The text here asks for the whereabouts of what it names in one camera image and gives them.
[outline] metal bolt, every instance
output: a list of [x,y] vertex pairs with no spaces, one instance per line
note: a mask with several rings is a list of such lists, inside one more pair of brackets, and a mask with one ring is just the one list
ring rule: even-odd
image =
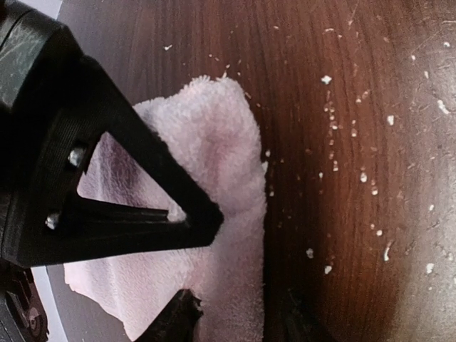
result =
[[71,150],[70,155],[68,156],[68,161],[72,166],[79,167],[81,165],[86,149],[83,147],[75,147]]
[[48,217],[46,218],[46,226],[48,226],[49,229],[54,230],[58,226],[59,219],[60,219],[59,213],[54,212],[53,214],[49,214]]

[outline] folded towel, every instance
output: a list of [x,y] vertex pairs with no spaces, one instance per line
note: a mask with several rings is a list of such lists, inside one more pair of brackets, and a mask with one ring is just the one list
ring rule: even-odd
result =
[[[238,83],[202,76],[171,98],[135,106],[224,214],[210,247],[115,256],[65,265],[72,290],[97,301],[138,338],[179,289],[202,300],[195,340],[260,342],[263,336],[264,170],[258,125]],[[182,210],[109,135],[78,188],[83,197]]]

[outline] wood grain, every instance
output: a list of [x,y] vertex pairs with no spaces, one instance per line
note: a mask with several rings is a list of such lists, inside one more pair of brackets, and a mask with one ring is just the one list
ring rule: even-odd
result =
[[274,192],[266,342],[284,340],[290,288],[339,341],[421,342],[456,339],[455,10],[451,0],[81,0],[60,18],[132,104],[225,71],[248,93]]

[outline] brown wooden surface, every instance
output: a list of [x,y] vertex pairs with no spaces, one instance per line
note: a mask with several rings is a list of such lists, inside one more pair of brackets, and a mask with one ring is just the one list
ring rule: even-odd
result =
[[132,104],[225,71],[252,97],[266,342],[289,288],[340,341],[456,341],[453,0],[67,0],[61,20]]

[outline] pink towel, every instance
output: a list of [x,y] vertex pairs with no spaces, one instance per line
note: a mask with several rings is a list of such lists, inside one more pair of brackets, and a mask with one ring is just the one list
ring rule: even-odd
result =
[[[219,204],[224,224],[210,247],[66,264],[66,283],[120,319],[138,338],[179,289],[202,300],[195,340],[260,342],[263,336],[263,219],[259,129],[238,83],[193,80],[171,98],[135,106],[174,158]],[[106,202],[182,210],[104,135],[78,191]]]

